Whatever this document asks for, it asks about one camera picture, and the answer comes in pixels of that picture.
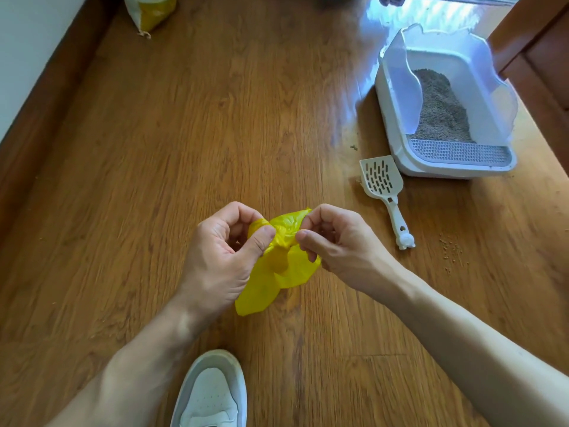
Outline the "person's left hand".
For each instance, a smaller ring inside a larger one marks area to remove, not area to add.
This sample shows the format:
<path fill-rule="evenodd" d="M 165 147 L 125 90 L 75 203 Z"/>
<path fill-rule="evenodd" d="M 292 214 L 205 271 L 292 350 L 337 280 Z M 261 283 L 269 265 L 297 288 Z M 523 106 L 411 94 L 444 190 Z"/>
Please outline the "person's left hand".
<path fill-rule="evenodd" d="M 219 315 L 245 288 L 253 267 L 238 262 L 249 226 L 261 219 L 255 209 L 233 201 L 196 227 L 176 298 L 200 318 Z"/>

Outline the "person's right hand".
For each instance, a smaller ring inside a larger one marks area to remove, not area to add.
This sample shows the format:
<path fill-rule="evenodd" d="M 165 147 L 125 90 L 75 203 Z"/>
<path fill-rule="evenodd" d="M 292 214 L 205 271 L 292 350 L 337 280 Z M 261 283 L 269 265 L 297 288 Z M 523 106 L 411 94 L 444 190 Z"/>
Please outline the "person's right hand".
<path fill-rule="evenodd" d="M 360 214 L 329 204 L 303 218 L 299 230 L 339 230 L 342 265 L 322 265 L 350 288 L 390 306 L 412 287 L 413 277 L 384 247 Z"/>

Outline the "yellow plastic bag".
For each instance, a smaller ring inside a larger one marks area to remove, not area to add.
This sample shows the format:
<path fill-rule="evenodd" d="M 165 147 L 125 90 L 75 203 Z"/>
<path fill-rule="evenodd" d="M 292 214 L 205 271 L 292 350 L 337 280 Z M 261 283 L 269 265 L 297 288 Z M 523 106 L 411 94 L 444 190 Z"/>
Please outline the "yellow plastic bag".
<path fill-rule="evenodd" d="M 249 281 L 235 301 L 236 313 L 248 316 L 268 308 L 281 289 L 289 289 L 306 283 L 320 267 L 320 259 L 311 262 L 296 241 L 296 233 L 303 218 L 311 209 L 303 209 L 274 217 L 258 219 L 250 224 L 248 237 L 258 229 L 271 226 L 275 237 L 263 256 L 252 269 Z"/>

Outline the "person's left forearm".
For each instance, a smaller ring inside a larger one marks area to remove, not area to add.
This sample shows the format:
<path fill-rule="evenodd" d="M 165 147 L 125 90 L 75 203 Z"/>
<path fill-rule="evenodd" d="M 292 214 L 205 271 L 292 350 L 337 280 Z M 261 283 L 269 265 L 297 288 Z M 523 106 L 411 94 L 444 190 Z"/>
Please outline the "person's left forearm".
<path fill-rule="evenodd" d="M 147 427 L 188 347 L 231 303 L 174 296 L 45 427 Z"/>

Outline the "person's right forearm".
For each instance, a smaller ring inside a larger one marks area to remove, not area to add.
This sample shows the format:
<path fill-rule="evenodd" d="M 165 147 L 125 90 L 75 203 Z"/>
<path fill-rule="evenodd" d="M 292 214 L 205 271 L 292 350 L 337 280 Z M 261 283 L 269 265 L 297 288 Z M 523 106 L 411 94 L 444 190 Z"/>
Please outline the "person's right forearm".
<path fill-rule="evenodd" d="M 569 376 L 405 268 L 388 307 L 492 427 L 569 427 Z"/>

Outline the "white litter scoop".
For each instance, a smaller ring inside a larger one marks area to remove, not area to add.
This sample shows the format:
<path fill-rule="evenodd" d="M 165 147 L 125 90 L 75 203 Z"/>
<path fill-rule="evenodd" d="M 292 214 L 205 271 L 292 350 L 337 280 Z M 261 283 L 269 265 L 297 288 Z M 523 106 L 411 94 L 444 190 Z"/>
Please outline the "white litter scoop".
<path fill-rule="evenodd" d="M 398 207 L 398 194 L 403 189 L 403 179 L 391 155 L 359 161 L 360 185 L 366 195 L 381 200 L 389 213 L 396 244 L 399 250 L 415 248 L 414 236 L 410 233 Z"/>

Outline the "white sneaker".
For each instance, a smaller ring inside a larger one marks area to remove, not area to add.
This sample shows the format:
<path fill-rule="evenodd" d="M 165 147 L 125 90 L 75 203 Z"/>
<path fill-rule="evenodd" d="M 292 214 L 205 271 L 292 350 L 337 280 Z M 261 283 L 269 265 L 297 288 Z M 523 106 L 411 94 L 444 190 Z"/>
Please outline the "white sneaker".
<path fill-rule="evenodd" d="M 170 427 L 246 427 L 247 390 L 238 359 L 226 350 L 200 355 L 190 367 Z"/>

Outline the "grey cat litter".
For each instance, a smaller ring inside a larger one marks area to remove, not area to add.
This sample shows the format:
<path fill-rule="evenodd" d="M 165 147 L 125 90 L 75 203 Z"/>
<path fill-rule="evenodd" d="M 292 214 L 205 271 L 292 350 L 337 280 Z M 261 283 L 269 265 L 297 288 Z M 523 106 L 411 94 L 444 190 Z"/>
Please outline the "grey cat litter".
<path fill-rule="evenodd" d="M 416 132 L 411 139 L 473 143 L 466 109 L 445 75 L 430 69 L 413 71 L 423 91 Z"/>

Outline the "white litter box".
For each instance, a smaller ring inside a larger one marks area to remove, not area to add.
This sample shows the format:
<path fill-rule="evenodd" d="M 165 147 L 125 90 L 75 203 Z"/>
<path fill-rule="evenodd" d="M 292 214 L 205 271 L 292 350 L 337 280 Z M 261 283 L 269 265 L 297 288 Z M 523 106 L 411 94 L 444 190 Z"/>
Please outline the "white litter box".
<path fill-rule="evenodd" d="M 469 30 L 402 28 L 380 52 L 375 89 L 405 175 L 473 179 L 515 168 L 516 93 L 494 69 L 487 42 Z"/>

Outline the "wooden baseboard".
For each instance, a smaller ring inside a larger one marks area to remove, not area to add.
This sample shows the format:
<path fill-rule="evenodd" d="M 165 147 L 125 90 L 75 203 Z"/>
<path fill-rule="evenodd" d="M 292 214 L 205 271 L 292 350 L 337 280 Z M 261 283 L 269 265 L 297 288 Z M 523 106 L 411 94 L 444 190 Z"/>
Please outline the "wooden baseboard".
<path fill-rule="evenodd" d="M 0 244 L 17 218 L 122 0 L 85 0 L 0 142 Z"/>

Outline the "yellow and white sack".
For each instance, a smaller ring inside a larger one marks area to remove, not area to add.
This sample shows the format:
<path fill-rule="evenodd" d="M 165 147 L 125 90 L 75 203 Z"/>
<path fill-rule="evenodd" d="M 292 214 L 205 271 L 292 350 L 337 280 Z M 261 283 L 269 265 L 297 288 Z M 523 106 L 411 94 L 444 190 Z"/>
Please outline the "yellow and white sack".
<path fill-rule="evenodd" d="M 175 11 L 178 0 L 124 0 L 138 35 L 151 39 L 150 32 Z"/>

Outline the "wooden door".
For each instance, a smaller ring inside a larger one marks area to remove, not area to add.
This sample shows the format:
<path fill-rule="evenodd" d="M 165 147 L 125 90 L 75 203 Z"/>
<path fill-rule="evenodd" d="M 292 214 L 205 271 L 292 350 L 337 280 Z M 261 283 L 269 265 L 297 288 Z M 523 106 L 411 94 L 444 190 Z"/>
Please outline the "wooden door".
<path fill-rule="evenodd" d="M 569 0 L 519 0 L 488 43 L 569 176 Z"/>

